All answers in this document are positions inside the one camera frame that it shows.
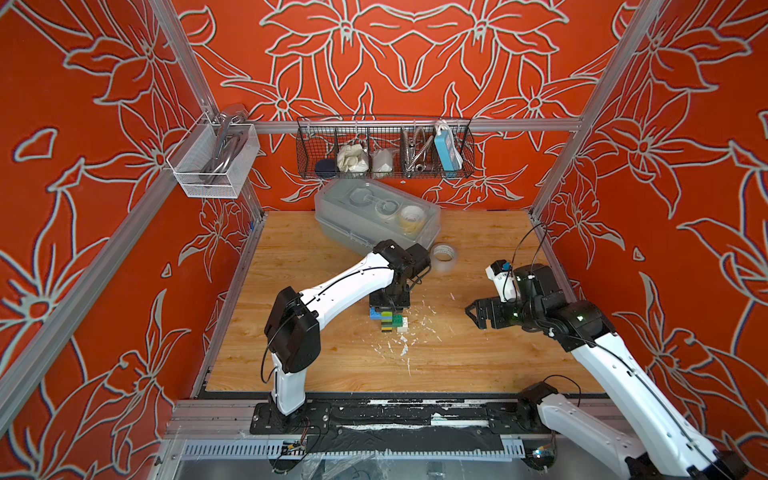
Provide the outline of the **white lego brick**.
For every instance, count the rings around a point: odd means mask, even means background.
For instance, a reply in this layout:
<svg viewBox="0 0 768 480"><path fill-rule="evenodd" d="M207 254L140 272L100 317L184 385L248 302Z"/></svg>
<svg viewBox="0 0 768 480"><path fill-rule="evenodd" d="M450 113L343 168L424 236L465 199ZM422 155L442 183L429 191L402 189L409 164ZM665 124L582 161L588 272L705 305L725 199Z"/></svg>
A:
<svg viewBox="0 0 768 480"><path fill-rule="evenodd" d="M397 327L398 333L407 333L409 330L409 322L407 317L403 317L400 325Z"/></svg>

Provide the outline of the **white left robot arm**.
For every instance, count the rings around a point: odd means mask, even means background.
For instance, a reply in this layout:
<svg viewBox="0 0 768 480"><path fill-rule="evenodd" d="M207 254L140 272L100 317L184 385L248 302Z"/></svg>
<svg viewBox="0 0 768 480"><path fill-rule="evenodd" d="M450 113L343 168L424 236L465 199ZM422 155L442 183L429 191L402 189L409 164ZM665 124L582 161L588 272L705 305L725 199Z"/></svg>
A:
<svg viewBox="0 0 768 480"><path fill-rule="evenodd" d="M376 311L400 314L411 305L411 291L431 269L429 251L393 240L377 243L358 263L312 288L282 289L264 334L273 360L271 401L280 415L297 412L306 400L308 368L321 352L321 332L338 315L368 298Z"/></svg>

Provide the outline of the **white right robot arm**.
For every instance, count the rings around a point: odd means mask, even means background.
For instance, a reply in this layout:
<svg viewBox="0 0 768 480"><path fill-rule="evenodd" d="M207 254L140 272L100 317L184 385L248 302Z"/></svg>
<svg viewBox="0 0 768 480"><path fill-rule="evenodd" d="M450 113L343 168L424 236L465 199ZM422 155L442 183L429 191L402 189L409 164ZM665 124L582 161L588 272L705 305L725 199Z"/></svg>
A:
<svg viewBox="0 0 768 480"><path fill-rule="evenodd" d="M593 303L563 294L486 298L466 307L480 329L518 326L542 333L601 385L631 426L627 436L571 403L545 381L519 394L518 414L560 433L623 479L742 479L737 453L719 450L672 405L635 361L613 324Z"/></svg>

